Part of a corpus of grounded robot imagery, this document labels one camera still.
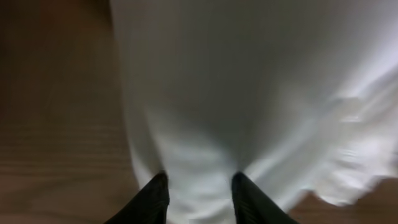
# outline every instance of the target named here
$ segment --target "white dress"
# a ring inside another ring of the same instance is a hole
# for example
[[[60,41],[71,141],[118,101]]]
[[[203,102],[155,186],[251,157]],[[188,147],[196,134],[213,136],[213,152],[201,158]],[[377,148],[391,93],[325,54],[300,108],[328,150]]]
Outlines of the white dress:
[[[243,171],[282,209],[395,175],[398,1],[111,1],[139,185],[174,224],[235,223]]]

